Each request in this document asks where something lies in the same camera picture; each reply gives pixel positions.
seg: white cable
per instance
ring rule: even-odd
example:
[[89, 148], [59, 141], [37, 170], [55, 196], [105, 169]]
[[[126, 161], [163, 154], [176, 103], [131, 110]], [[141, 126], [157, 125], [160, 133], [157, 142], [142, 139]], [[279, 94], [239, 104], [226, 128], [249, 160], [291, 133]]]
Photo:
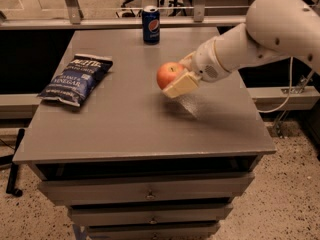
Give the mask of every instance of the white cable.
[[271, 109], [271, 110], [258, 110], [259, 113], [272, 113], [275, 111], [278, 111], [280, 108], [282, 108], [284, 105], [287, 104], [289, 98], [290, 98], [290, 93], [291, 93], [291, 89], [292, 89], [292, 64], [293, 64], [293, 57], [290, 58], [290, 69], [289, 69], [289, 91], [288, 91], [288, 95], [287, 98], [285, 99], [285, 101], [277, 108], [275, 109]]

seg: table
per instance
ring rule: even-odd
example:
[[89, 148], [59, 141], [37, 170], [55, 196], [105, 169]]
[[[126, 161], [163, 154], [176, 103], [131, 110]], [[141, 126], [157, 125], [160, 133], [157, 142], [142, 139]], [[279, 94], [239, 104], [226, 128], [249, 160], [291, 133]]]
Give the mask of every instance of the table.
[[75, 53], [111, 56], [112, 70], [80, 109], [42, 102], [14, 162], [89, 236], [214, 234], [275, 146], [237, 72], [173, 100], [155, 79], [216, 34], [163, 28], [150, 46], [141, 29], [76, 31], [57, 72]]

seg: soda can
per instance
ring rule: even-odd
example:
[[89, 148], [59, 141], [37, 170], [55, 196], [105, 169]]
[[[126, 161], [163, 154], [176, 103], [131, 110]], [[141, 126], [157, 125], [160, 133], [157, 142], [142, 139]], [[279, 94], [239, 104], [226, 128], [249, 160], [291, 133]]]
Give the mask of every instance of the soda can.
[[156, 6], [146, 6], [142, 11], [143, 41], [157, 44], [160, 41], [160, 13]]

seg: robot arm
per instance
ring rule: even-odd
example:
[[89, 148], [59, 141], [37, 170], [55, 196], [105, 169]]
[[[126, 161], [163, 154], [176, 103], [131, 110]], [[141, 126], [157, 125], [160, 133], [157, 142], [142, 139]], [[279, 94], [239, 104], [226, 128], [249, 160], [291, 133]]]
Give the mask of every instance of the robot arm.
[[302, 0], [256, 0], [246, 23], [201, 44], [180, 61], [187, 70], [163, 92], [188, 93], [244, 67], [295, 57], [320, 74], [320, 18]]

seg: can top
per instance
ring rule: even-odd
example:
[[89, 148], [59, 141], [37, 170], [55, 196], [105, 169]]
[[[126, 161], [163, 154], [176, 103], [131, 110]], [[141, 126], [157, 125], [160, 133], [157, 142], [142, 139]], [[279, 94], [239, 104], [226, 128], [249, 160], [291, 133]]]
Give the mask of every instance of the can top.
[[145, 12], [150, 12], [150, 13], [152, 13], [152, 12], [158, 11], [158, 7], [157, 7], [157, 6], [154, 6], [154, 5], [147, 5], [146, 7], [143, 8], [143, 10], [144, 10]]

